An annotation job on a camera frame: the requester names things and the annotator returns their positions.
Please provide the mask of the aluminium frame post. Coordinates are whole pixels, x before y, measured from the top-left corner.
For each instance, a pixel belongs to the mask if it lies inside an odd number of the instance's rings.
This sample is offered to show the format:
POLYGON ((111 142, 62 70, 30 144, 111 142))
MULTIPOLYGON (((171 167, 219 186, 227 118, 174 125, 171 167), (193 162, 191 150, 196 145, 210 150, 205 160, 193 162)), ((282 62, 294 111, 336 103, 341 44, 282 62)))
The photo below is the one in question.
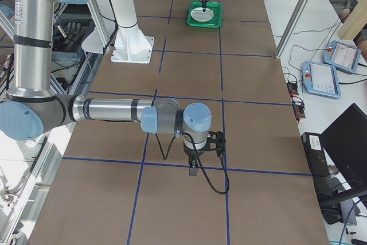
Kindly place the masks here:
POLYGON ((307 4, 308 4, 309 0, 298 0, 294 11, 292 12, 292 15, 290 17, 290 20, 283 32, 283 35, 280 39, 280 42, 277 46, 277 49, 275 51, 275 58, 280 58, 281 55, 283 54, 287 44, 290 41, 290 38, 301 18, 301 15, 304 11, 304 9, 306 8, 307 4))

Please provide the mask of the green plastic tray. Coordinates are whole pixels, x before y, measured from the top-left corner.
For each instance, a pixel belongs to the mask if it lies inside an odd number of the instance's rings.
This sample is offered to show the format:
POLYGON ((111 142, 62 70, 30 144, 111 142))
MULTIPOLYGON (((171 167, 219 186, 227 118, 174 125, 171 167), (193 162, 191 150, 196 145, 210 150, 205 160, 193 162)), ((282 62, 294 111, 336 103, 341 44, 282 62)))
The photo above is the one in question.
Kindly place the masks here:
POLYGON ((197 7, 202 7, 200 1, 193 1, 190 4, 189 11, 188 11, 188 16, 187 16, 187 20, 186 20, 186 22, 189 26, 201 27, 201 28, 212 28, 212 29, 216 29, 216 28, 219 28, 221 26, 221 23, 222 23, 222 10, 223 10, 223 6, 222 6, 221 3, 219 3, 219 2, 207 2, 206 8, 209 8, 209 9, 214 11, 214 17, 208 22, 197 22, 194 19, 192 19, 192 17, 190 16, 190 12, 194 8, 197 8, 197 7))

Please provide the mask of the near blue teach pendant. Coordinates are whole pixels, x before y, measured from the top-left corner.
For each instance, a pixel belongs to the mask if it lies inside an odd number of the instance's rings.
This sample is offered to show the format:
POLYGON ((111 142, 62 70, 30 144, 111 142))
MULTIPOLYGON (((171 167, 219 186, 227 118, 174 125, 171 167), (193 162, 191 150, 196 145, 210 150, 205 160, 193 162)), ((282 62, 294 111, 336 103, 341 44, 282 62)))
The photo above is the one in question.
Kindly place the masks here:
POLYGON ((310 94, 331 99, 341 97, 335 66, 305 61, 302 65, 302 79, 304 88, 310 94))

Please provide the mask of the orange black adapter upper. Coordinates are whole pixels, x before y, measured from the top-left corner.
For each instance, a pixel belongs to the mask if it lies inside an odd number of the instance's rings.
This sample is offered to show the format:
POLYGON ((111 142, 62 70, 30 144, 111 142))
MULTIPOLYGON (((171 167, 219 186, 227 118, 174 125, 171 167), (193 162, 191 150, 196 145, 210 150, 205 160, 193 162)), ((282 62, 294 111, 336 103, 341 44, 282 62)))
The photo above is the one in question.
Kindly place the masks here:
POLYGON ((290 96, 299 95, 297 83, 287 82, 286 85, 287 85, 288 93, 290 94, 290 96))

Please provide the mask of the orange black adapter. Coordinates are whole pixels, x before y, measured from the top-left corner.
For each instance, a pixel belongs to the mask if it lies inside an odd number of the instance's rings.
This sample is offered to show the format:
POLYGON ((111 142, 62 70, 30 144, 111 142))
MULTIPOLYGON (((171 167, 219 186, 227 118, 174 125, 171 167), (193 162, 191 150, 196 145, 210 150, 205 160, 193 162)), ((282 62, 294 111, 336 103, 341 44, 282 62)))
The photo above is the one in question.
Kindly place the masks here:
POLYGON ((287 85, 288 93, 290 94, 290 96, 299 95, 297 83, 287 82, 286 85, 287 85))
POLYGON ((304 119, 306 117, 305 113, 304 113, 304 103, 302 103, 302 102, 293 102, 292 107, 293 107, 293 110, 294 110, 294 115, 295 115, 296 120, 301 120, 301 119, 304 119))

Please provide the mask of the orange black adapter lower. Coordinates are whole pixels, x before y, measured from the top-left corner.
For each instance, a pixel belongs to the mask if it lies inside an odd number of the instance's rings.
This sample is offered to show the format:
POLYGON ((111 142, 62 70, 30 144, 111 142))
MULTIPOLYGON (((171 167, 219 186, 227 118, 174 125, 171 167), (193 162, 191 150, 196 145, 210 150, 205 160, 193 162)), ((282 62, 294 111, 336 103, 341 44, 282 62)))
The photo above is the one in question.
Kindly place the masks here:
POLYGON ((304 119, 306 117, 305 113, 304 113, 304 103, 302 103, 302 102, 293 102, 292 107, 293 107, 293 110, 294 110, 294 115, 295 115, 296 120, 301 120, 301 119, 304 119))

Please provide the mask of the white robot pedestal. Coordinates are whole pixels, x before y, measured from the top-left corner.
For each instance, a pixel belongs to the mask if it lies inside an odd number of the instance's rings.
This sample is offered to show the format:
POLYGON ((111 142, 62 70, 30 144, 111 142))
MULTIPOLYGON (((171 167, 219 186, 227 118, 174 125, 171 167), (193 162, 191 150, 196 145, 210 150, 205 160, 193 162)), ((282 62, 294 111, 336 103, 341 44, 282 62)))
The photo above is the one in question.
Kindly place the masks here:
POLYGON ((154 37, 145 36, 140 30, 134 0, 111 0, 111 3, 118 26, 111 61, 148 64, 154 37))

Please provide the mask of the white round plate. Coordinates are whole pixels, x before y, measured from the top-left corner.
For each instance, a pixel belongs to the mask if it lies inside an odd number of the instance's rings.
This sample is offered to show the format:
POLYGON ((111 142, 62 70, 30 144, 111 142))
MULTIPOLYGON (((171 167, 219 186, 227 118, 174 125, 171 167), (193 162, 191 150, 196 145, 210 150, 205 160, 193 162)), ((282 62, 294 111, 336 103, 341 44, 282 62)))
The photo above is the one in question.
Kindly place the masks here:
POLYGON ((214 11, 211 11, 210 13, 194 13, 191 11, 190 16, 197 22, 208 22, 214 17, 214 11))

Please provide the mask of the wooden beam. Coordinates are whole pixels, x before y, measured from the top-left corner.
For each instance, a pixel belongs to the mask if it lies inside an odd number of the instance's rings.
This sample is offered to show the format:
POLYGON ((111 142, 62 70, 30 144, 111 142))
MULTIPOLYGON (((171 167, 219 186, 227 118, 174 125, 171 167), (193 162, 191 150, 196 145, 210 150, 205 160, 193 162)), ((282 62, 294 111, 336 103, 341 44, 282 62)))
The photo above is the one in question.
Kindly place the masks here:
POLYGON ((342 40, 354 39, 366 22, 366 0, 360 0, 338 31, 339 38, 342 40))

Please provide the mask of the far blue teach pendant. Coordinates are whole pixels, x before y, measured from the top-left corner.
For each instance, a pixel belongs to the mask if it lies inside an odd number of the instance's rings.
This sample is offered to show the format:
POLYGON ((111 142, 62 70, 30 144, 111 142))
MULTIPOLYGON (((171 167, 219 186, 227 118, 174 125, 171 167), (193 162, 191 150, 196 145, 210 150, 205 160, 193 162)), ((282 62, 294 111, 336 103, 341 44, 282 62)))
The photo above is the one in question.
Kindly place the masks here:
POLYGON ((334 40, 327 45, 323 61, 343 72, 352 74, 356 73, 360 57, 361 50, 356 46, 334 40))

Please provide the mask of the black laptop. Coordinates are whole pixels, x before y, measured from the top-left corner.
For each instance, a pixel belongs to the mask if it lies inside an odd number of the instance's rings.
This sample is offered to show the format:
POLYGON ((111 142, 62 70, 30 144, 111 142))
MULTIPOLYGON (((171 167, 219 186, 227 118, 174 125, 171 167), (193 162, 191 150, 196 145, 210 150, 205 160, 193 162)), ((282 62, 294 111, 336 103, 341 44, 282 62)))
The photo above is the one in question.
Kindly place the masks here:
POLYGON ((322 132, 321 141, 351 187, 366 184, 366 114, 355 103, 322 132))

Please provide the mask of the black mini computer box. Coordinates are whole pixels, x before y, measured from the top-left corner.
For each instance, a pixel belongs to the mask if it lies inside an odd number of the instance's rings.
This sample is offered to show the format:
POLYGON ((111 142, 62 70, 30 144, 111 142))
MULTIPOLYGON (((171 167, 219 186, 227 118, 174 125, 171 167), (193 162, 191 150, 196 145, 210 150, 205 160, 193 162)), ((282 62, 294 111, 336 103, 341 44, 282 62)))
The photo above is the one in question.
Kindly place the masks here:
POLYGON ((330 173, 320 135, 304 132, 301 139, 311 174, 318 177, 328 177, 330 173))

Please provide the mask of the blue teach pendant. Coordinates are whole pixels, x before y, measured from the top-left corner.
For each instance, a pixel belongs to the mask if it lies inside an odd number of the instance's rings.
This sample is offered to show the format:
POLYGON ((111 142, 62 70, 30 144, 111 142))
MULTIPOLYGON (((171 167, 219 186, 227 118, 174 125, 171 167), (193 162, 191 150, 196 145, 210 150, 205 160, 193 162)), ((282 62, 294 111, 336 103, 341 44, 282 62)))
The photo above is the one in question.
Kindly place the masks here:
POLYGON ((302 79, 304 88, 310 94, 331 99, 341 97, 335 66, 305 61, 302 65, 302 79))
POLYGON ((343 72, 352 74, 356 73, 360 57, 361 50, 356 46, 334 40, 327 45, 323 61, 343 72))

